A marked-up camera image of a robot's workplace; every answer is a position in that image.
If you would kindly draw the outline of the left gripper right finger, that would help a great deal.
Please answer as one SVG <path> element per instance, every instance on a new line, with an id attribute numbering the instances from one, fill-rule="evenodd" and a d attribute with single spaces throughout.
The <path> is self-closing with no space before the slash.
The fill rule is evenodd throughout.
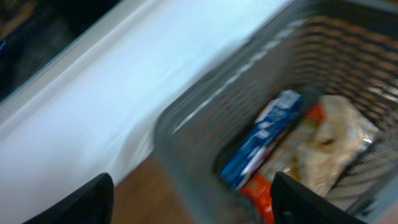
<path id="1" fill-rule="evenodd" d="M 275 224 L 365 224 L 283 172 L 271 184 Z"/>

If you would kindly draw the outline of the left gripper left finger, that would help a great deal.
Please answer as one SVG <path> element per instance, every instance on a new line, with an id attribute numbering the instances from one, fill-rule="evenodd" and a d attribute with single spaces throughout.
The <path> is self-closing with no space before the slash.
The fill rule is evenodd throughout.
<path id="1" fill-rule="evenodd" d="M 110 224 L 113 203 L 113 180 L 101 173 L 24 224 Z"/>

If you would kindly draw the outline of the orange pasta packet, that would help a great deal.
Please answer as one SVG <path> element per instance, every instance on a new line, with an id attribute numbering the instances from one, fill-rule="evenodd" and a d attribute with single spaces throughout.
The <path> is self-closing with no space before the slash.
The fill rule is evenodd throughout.
<path id="1" fill-rule="evenodd" d="M 315 103 L 297 123 L 284 131 L 269 146 L 270 154 L 257 172 L 251 177 L 240 192 L 254 203 L 261 218 L 266 223 L 273 223 L 271 183 L 275 173 L 282 171 L 301 182 L 299 172 L 299 147 L 309 142 L 325 118 L 321 104 Z"/>

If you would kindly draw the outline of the blue cardboard box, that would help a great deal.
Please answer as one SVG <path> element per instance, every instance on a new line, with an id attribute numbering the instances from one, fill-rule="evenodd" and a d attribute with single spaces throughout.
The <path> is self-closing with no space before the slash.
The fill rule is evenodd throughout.
<path id="1" fill-rule="evenodd" d="M 303 96 L 284 90 L 260 113 L 243 143 L 218 172 L 218 177 L 231 189 L 240 189 L 245 178 L 259 167 L 268 147 L 293 123 L 303 103 Z"/>

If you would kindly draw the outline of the beige paper pouch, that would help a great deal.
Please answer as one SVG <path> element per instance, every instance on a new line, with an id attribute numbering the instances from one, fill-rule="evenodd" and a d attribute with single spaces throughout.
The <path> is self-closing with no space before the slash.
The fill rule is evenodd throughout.
<path id="1" fill-rule="evenodd" d="M 379 129 L 345 97 L 323 95 L 320 106 L 325 119 L 298 147 L 297 160 L 301 183 L 324 197 L 346 166 L 374 142 Z"/>

